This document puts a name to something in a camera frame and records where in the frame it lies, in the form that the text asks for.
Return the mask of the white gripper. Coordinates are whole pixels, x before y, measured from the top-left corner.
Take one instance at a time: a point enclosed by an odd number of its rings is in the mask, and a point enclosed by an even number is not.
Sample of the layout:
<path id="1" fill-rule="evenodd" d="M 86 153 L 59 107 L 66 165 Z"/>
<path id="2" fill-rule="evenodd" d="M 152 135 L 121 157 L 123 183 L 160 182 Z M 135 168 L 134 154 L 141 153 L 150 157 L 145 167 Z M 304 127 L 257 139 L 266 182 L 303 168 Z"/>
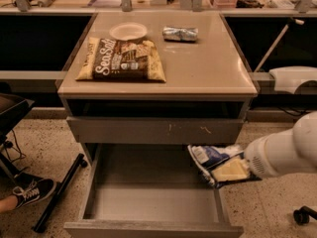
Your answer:
<path id="1" fill-rule="evenodd" d="M 247 179 L 250 176 L 250 170 L 261 179 L 273 177 L 274 169 L 265 155 L 264 144 L 265 139 L 251 142 L 244 151 L 246 161 L 240 157 L 230 159 L 211 172 L 213 178 L 216 181 Z"/>

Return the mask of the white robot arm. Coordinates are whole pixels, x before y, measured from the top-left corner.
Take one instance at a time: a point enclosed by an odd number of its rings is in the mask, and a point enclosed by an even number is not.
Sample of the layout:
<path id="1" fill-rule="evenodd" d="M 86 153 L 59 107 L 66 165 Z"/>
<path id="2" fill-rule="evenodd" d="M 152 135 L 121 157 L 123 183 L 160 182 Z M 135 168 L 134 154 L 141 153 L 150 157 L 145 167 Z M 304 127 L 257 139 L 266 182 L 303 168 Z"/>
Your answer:
<path id="1" fill-rule="evenodd" d="M 211 172 L 217 182 L 267 179 L 317 171 L 317 112 L 292 129 L 252 141 L 244 157 L 235 156 Z"/>

